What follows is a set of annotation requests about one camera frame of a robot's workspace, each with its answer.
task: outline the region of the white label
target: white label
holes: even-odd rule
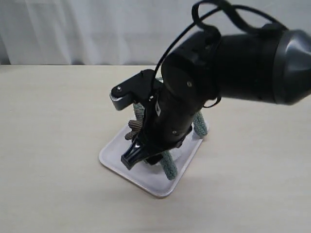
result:
[[[161,109],[160,109],[158,102],[155,103],[155,111],[156,111],[157,116],[161,114]]]

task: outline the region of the black cable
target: black cable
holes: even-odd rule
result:
[[[205,15],[199,17],[198,16],[198,10],[199,10],[199,6],[201,4],[204,3],[210,3],[210,4],[214,4],[217,5],[217,8],[209,11],[208,13],[206,13]],[[154,77],[151,81],[151,90],[152,90],[152,95],[153,95],[153,86],[154,86],[154,82],[156,79],[156,74],[161,66],[161,64],[163,63],[164,59],[167,57],[167,55],[169,54],[169,52],[172,50],[172,48],[178,43],[178,41],[187,33],[189,32],[194,26],[198,26],[201,29],[208,29],[210,28],[209,25],[206,25],[203,23],[203,20],[208,18],[209,16],[213,15],[214,13],[217,13],[219,11],[223,10],[224,13],[229,17],[229,19],[231,20],[231,22],[238,27],[239,29],[241,29],[244,32],[247,33],[260,33],[262,31],[264,31],[264,29],[262,28],[254,28],[252,26],[250,26],[249,24],[247,24],[242,18],[241,16],[237,13],[236,10],[244,10],[244,11],[248,11],[251,13],[254,13],[256,15],[259,15],[269,21],[271,21],[272,23],[277,23],[279,24],[283,29],[287,29],[282,23],[280,23],[278,20],[276,20],[275,18],[273,18],[272,16],[257,10],[255,8],[249,7],[249,6],[244,6],[244,5],[231,5],[229,2],[225,1],[225,0],[202,0],[196,4],[194,4],[192,6],[192,10],[191,10],[191,15],[192,15],[192,19],[193,19],[193,23],[190,24],[171,44],[170,46],[166,49],[166,51],[164,52],[164,54],[161,56],[160,60],[158,61],[156,67],[155,67],[155,71],[154,71]]]

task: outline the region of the table surface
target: table surface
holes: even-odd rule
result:
[[[109,92],[146,68],[0,66],[0,232],[310,232],[311,98],[203,110],[209,135],[166,199],[104,168],[132,116]]]

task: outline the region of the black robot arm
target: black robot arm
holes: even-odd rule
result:
[[[197,11],[203,3],[218,8],[199,18]],[[271,23],[251,27],[236,9],[262,15]],[[202,22],[220,10],[245,33],[221,35],[216,27]],[[145,108],[142,129],[121,157],[128,169],[180,147],[192,131],[196,113],[209,100],[217,104],[227,97],[292,105],[311,93],[311,37],[304,31],[289,30],[256,9],[224,0],[195,4],[192,17],[192,25],[200,31],[171,53],[167,50],[155,70],[144,70],[111,90],[117,110],[134,102]],[[155,79],[160,65],[163,83]]]

